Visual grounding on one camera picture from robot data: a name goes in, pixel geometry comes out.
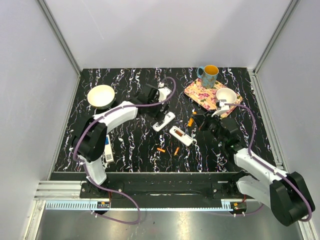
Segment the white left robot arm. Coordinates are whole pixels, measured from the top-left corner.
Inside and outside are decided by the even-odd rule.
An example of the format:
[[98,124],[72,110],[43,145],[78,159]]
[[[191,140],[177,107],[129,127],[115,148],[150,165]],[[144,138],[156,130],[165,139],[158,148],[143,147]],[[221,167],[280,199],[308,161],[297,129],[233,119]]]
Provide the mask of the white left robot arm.
[[106,196],[109,190],[103,167],[103,153],[109,132],[138,115],[149,115],[157,122],[164,120],[169,108],[166,102],[175,91],[175,86],[170,90],[168,87],[156,88],[147,84],[130,100],[82,123],[81,130],[72,139],[73,159],[84,164],[87,178],[92,183],[90,190],[96,197]]

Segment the white remote black batteries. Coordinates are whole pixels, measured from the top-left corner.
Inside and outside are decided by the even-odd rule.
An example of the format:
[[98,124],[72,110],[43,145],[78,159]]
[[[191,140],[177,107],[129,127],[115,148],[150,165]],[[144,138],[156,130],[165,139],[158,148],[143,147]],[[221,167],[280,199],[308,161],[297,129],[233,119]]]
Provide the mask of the white remote black batteries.
[[166,125],[168,125],[174,118],[176,117],[176,115],[169,111],[165,116],[164,119],[156,122],[152,128],[154,131],[159,132],[160,130],[162,130]]

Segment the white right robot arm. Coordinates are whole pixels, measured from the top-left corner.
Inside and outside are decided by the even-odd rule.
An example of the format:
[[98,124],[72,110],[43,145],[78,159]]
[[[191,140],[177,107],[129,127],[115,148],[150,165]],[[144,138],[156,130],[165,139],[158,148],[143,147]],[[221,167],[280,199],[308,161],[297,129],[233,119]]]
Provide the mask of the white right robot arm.
[[192,116],[200,131],[209,131],[221,143],[221,152],[230,163],[245,170],[227,186],[233,198],[247,195],[267,206],[284,226],[309,221],[316,207],[306,182],[298,172],[281,170],[250,150],[240,138],[232,118],[220,119],[211,112]]

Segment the white remote orange compartment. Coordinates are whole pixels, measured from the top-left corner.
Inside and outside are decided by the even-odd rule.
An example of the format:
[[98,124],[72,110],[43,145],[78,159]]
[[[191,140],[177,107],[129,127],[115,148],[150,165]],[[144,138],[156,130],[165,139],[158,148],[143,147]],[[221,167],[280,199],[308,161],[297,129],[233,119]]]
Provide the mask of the white remote orange compartment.
[[179,129],[176,126],[173,126],[169,130],[169,133],[187,147],[189,147],[191,144],[196,142],[194,138],[187,135],[185,132],[183,132],[181,129]]

